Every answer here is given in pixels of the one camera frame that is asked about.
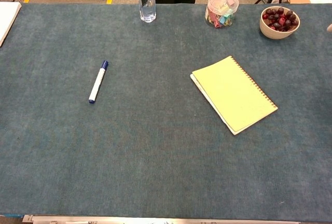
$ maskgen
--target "table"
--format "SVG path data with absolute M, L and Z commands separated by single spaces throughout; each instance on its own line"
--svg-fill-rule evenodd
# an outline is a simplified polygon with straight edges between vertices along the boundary
M 265 5 L 233 26 L 204 5 L 24 4 L 0 49 L 0 213 L 332 220 L 328 5 L 265 38 Z M 232 55 L 279 109 L 233 136 L 191 81 Z M 96 103 L 94 80 L 109 67 Z

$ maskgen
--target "red cherry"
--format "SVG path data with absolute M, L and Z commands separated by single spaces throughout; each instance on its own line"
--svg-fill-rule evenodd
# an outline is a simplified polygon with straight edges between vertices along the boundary
M 265 14 L 267 14 L 267 15 L 271 15 L 271 14 L 272 14 L 272 10 L 271 10 L 271 9 L 267 9 L 267 10 L 265 11 Z
M 276 12 L 278 14 L 283 14 L 284 13 L 284 8 L 280 7 Z
M 287 19 L 286 21 L 285 21 L 285 25 L 288 27 L 288 26 L 290 26 L 292 24 L 292 22 L 289 20 L 289 19 Z
M 279 18 L 279 24 L 281 25 L 281 26 L 283 26 L 284 24 L 285 24 L 285 21 L 286 21 L 286 19 L 284 19 L 284 18 Z
M 291 21 L 295 21 L 296 20 L 295 14 L 290 15 L 288 19 L 290 19 Z
M 299 25 L 299 20 L 294 20 L 294 21 L 292 21 L 292 25 L 294 25 L 294 26 L 298 26 Z
M 293 14 L 293 11 L 289 10 L 289 11 L 286 13 L 287 18 L 289 18 L 292 14 Z

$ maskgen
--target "cherry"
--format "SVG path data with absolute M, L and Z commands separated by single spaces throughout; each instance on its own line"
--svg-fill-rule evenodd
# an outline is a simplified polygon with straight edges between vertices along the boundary
M 294 21 L 292 21 L 292 25 L 293 26 L 298 26 L 299 25 L 299 20 L 295 19 Z
M 295 21 L 296 20 L 295 14 L 290 15 L 288 19 L 290 19 L 291 21 Z
M 265 11 L 265 14 L 267 14 L 267 15 L 271 15 L 271 14 L 272 14 L 271 9 L 267 9 L 267 10 Z
M 287 18 L 289 18 L 292 14 L 293 14 L 293 11 L 292 11 L 292 10 L 289 10 L 289 11 L 286 13 Z
M 280 7 L 276 12 L 278 14 L 283 14 L 284 13 L 284 8 Z
M 285 26 L 290 26 L 292 24 L 292 22 L 289 20 L 289 19 L 287 19 L 286 21 L 285 21 Z
M 274 23 L 273 26 L 275 27 L 276 30 L 279 29 L 279 28 L 281 27 L 281 25 L 280 25 L 279 23 L 277 23 L 277 22 Z
M 285 21 L 286 21 L 286 19 L 284 19 L 284 18 L 279 18 L 278 23 L 279 23 L 281 26 L 283 26 L 283 25 L 285 24 Z

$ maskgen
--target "notebook spiral binding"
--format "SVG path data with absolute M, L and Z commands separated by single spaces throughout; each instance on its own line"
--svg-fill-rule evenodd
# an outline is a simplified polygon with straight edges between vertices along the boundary
M 270 98 L 263 92 L 263 90 L 257 85 L 257 83 L 251 78 L 251 76 L 240 66 L 240 64 L 232 57 L 232 60 L 235 64 L 241 69 L 241 71 L 249 78 L 249 80 L 255 85 L 255 87 L 259 90 L 259 92 L 271 103 L 273 108 L 276 108 L 276 105 L 270 100 Z

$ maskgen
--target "clear plastic jar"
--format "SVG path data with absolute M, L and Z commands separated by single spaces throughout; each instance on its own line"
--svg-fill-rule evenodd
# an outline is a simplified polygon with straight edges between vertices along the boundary
M 239 0 L 209 0 L 206 6 L 205 19 L 215 28 L 231 26 L 238 6 Z

